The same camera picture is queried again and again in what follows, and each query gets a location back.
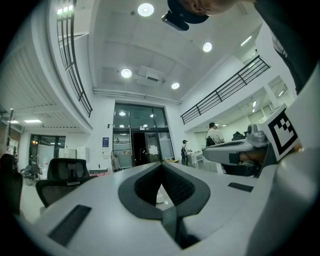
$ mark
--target balcony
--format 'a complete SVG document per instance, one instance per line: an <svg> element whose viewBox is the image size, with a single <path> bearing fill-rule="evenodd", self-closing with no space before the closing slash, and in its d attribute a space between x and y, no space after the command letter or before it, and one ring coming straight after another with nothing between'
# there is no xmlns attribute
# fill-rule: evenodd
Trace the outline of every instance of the balcony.
<svg viewBox="0 0 320 256"><path fill-rule="evenodd" d="M219 103L225 101L269 68L270 66L260 56L257 56L208 96L183 113L181 115L183 123L186 124L194 120Z"/></svg>

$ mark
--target black cap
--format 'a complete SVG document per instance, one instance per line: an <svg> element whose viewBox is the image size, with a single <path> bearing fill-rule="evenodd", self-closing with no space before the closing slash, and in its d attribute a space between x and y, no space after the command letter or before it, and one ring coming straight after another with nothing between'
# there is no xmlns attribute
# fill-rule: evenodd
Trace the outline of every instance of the black cap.
<svg viewBox="0 0 320 256"><path fill-rule="evenodd" d="M186 23L199 24L209 18L207 15L197 15L186 10L179 0L168 0L168 6L174 15L179 16Z"/></svg>

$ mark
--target white cabinet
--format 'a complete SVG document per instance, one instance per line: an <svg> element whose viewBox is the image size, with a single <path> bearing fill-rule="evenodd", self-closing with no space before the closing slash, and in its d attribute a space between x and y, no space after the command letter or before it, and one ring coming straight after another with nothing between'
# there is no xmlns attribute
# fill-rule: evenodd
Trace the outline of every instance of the white cabinet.
<svg viewBox="0 0 320 256"><path fill-rule="evenodd" d="M89 148L80 146L76 148L76 158L84 159L87 163L89 163Z"/></svg>
<svg viewBox="0 0 320 256"><path fill-rule="evenodd" d="M75 149L59 148L59 158L76 158L77 151Z"/></svg>

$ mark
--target striped shirt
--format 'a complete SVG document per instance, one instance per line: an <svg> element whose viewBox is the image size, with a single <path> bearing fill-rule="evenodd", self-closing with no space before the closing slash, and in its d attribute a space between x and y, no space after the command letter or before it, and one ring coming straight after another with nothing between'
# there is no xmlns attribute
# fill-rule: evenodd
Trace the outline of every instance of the striped shirt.
<svg viewBox="0 0 320 256"><path fill-rule="evenodd" d="M208 137L213 139L215 144L220 144L222 143L222 140L224 140L224 136L219 129L213 129L213 128L209 129L208 132L206 133L205 139L207 139Z"/></svg>

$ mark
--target chair backrest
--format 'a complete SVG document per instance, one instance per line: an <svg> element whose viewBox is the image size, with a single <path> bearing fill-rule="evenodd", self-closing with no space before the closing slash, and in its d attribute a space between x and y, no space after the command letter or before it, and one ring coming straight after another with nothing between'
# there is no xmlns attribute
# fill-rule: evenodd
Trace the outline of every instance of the chair backrest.
<svg viewBox="0 0 320 256"><path fill-rule="evenodd" d="M70 180L89 176L87 161L71 158L52 159L47 173L48 180Z"/></svg>
<svg viewBox="0 0 320 256"><path fill-rule="evenodd" d="M13 214L20 215L20 200L22 193L22 175L13 168L15 158L13 155L4 154L0 159L0 188L8 202Z"/></svg>
<svg viewBox="0 0 320 256"><path fill-rule="evenodd" d="M60 200L83 183L96 178L97 176L89 176L83 178L74 178L73 180L40 180L36 183L36 191L45 207L52 205Z"/></svg>

